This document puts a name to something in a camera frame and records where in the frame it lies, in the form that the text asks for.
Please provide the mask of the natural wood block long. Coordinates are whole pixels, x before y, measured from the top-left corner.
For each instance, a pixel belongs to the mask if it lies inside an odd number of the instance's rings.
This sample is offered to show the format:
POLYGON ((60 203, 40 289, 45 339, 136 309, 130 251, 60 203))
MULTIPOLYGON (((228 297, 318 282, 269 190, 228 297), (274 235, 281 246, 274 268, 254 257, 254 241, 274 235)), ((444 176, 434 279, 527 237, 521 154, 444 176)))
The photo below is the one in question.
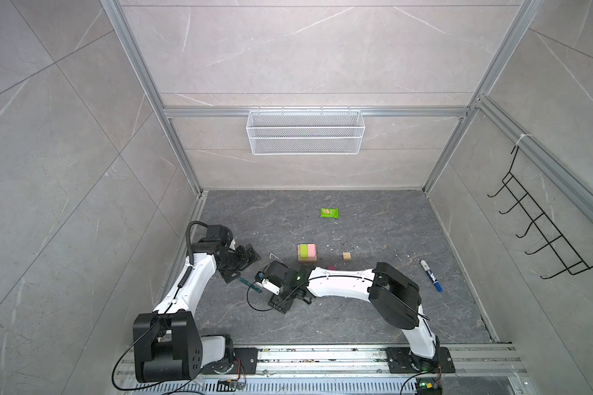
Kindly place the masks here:
POLYGON ((300 259, 298 258, 298 261, 299 261, 299 262, 316 262, 316 261, 317 261, 317 257, 316 257, 316 259, 309 259, 309 258, 308 258, 307 260, 300 260, 300 259))

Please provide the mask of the lime green block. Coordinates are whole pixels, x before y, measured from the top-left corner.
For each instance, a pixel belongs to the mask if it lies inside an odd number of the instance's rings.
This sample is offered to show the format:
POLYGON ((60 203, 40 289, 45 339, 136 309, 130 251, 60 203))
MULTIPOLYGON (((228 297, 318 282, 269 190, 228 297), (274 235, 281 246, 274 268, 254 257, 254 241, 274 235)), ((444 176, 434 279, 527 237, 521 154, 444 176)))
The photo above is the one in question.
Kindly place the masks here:
POLYGON ((308 244, 298 245, 298 258, 300 260, 307 260, 310 257, 310 248, 308 244))

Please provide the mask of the pink block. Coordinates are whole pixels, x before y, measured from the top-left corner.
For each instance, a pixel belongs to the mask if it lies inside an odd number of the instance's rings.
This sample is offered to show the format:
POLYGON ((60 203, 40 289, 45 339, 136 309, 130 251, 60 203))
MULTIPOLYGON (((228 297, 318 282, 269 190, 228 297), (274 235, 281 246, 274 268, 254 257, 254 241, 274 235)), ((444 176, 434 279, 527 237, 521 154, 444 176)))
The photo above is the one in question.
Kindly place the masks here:
POLYGON ((309 259, 316 259, 317 257, 317 249, 315 244, 308 244, 307 245, 307 253, 309 259))

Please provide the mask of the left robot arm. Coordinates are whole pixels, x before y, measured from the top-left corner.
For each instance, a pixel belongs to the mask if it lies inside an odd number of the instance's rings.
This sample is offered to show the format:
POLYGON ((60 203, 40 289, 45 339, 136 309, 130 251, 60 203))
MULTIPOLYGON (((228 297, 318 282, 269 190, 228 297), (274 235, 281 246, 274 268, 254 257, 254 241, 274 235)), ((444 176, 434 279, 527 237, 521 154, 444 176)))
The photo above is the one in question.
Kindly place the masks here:
POLYGON ((243 371, 231 336, 201 335, 195 315, 214 274, 231 283, 260 255, 252 245, 238 245, 224 225, 192 221, 185 229, 184 242, 184 264, 175 284, 152 312, 139 314, 133 322, 128 350, 133 352, 138 390, 192 381, 204 370, 217 374, 243 371))

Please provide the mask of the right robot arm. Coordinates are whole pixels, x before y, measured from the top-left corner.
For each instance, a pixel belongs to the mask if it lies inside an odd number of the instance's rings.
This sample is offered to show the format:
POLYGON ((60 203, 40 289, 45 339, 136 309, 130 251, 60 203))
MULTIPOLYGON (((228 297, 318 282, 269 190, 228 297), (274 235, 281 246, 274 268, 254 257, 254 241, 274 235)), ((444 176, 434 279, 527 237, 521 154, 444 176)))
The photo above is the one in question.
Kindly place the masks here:
POLYGON ((311 304, 315 298, 343 297, 366 301, 409 344, 412 369, 438 368, 440 344, 423 312, 418 285, 388 263, 362 271, 335 271, 306 266, 300 270, 273 261, 255 275, 255 285, 273 294, 267 310, 288 312, 295 300, 311 304))

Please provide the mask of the small metal hex key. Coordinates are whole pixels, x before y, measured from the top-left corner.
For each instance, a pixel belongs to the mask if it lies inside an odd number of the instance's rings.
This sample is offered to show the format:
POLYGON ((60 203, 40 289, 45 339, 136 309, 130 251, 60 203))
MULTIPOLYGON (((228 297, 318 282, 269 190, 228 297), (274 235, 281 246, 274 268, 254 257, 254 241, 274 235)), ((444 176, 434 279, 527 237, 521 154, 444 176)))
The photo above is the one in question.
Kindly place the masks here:
POLYGON ((283 261, 282 261, 282 260, 281 260, 281 259, 280 259, 278 256, 276 256, 276 255, 275 255, 275 254, 273 254, 273 253, 270 253, 270 254, 269 254, 269 257, 270 257, 271 259, 273 259, 273 260, 276 260, 276 261, 280 262, 280 263, 282 263, 282 262, 283 262, 283 261))

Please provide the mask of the green snack packet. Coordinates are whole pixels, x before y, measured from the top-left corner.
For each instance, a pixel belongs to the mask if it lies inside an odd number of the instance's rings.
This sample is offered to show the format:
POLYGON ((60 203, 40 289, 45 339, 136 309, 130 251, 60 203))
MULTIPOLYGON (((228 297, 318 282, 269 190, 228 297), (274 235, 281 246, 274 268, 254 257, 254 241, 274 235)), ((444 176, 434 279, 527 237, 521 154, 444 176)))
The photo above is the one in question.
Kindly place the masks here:
POLYGON ((337 208, 321 208, 321 218, 339 218, 339 209, 337 208))

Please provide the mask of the green handled tool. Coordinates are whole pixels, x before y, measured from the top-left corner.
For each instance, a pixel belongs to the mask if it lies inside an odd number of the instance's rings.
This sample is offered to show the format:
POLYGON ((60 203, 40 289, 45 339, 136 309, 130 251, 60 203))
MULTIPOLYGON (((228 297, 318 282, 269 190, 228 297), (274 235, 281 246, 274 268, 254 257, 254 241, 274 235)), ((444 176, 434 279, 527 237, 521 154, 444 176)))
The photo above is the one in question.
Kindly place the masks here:
POLYGON ((252 289, 252 290, 253 290, 253 291, 255 291, 255 292, 258 292, 258 293, 260 293, 260 294, 263 292, 261 288, 259 288, 259 287, 258 287, 258 286, 256 286, 254 283, 251 283, 250 281, 246 280, 245 278, 243 278, 243 277, 241 277, 241 276, 238 278, 238 280, 239 280, 241 283, 243 283, 245 286, 247 286, 248 288, 252 289))

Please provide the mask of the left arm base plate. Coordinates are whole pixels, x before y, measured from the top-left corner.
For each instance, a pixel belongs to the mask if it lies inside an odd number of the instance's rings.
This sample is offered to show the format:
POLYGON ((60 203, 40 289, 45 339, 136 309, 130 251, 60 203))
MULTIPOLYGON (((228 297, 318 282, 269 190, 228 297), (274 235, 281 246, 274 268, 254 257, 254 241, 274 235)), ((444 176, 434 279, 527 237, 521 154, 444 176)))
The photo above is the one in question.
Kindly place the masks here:
POLYGON ((236 347, 227 350, 222 360, 212 362, 201 370, 205 375, 254 375, 258 364, 259 349, 236 347))

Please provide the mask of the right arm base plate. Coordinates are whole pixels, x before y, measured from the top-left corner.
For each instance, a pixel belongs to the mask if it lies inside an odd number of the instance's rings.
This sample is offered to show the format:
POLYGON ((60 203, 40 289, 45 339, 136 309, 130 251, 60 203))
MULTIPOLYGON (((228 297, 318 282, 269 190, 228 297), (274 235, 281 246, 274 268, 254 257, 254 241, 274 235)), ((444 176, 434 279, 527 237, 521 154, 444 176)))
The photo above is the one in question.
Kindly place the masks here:
POLYGON ((432 358, 417 356, 409 347, 387 347, 385 353, 385 359, 392 374, 456 373, 451 353, 446 347, 438 347, 432 358))

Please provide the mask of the aluminium mounting rail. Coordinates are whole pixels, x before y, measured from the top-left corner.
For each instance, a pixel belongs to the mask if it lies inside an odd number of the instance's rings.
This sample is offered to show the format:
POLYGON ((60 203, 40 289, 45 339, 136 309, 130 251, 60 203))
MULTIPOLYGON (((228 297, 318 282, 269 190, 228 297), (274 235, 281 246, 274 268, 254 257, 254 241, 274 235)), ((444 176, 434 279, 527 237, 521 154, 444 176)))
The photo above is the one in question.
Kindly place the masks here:
POLYGON ((265 345, 235 349, 229 371, 206 367, 193 380, 138 383, 133 353, 113 369, 123 394, 534 394, 509 344, 450 344, 438 368, 419 373, 401 344, 265 345))

